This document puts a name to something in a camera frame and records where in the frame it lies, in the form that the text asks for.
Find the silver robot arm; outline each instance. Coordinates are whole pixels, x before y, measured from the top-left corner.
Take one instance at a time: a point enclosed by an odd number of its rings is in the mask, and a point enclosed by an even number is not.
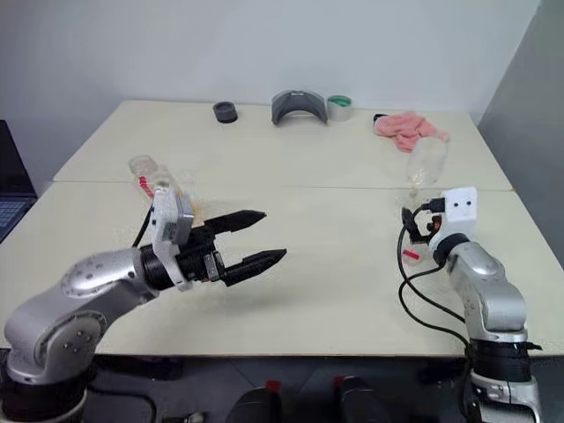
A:
[[[427,242],[438,264],[445,264],[449,280],[464,304],[470,338],[472,422],[542,421],[538,385],[531,375],[527,342],[526,305],[511,285],[503,265],[479,244],[469,240],[477,218],[477,191],[451,189],[422,206],[433,216],[421,235],[414,215],[404,211],[404,224],[414,242]]]
[[[192,228],[189,202],[158,190],[148,219],[152,244],[87,257],[12,313],[4,327],[12,349],[0,374],[0,422],[79,421],[86,370],[111,324],[164,289],[186,291],[194,281],[232,286],[272,267],[285,249],[225,267],[214,245],[216,234],[244,229],[265,216],[238,211]]]

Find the gray plastic piece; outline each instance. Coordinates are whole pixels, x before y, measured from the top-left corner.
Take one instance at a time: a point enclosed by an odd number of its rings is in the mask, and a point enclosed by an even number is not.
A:
[[[315,115],[327,123],[325,100],[313,91],[287,90],[272,99],[272,123],[278,125],[280,119],[290,112],[301,110]]]

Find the floor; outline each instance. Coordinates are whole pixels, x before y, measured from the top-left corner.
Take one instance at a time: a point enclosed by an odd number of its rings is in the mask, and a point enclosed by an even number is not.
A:
[[[93,384],[105,390],[143,393],[157,405],[158,421],[205,411],[206,422],[224,422],[246,391],[268,380],[282,382],[289,422],[334,422],[333,381],[357,375],[376,387],[394,422],[463,422],[456,407],[460,361],[425,358],[190,358],[139,360],[98,357]],[[144,377],[124,372],[143,372]],[[564,421],[564,358],[533,362],[545,423]],[[149,422],[141,399],[91,394],[85,423]]]

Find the white table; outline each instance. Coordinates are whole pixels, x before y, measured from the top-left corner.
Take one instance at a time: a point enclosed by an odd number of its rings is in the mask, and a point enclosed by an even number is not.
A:
[[[408,187],[408,154],[373,132],[374,113],[354,110],[326,126],[313,116],[271,123],[269,106],[237,105],[239,120],[218,123],[208,103],[125,101],[69,159],[56,181],[127,182],[128,161],[149,154],[181,182],[221,186]],[[464,113],[422,113],[451,135],[436,188],[511,186]]]
[[[228,263],[288,248],[263,275],[232,288],[174,289],[118,320],[100,353],[461,354],[454,338],[411,321],[397,300],[398,189],[237,189],[198,186],[197,220],[240,209],[268,217],[221,235]],[[56,182],[0,246],[0,325],[78,259],[130,245],[147,204],[127,182]],[[529,309],[540,354],[564,353],[564,272],[514,192],[479,192],[475,236],[506,266]],[[418,285],[461,310],[444,274]],[[422,318],[464,332],[443,313],[408,302]],[[0,338],[0,346],[7,346]]]

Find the pink towel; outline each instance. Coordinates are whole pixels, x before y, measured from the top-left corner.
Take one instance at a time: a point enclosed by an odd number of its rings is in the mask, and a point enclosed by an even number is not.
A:
[[[421,137],[437,137],[445,142],[450,140],[448,132],[436,129],[423,116],[413,112],[379,118],[375,124],[375,133],[394,138],[396,147],[402,152],[411,152]]]

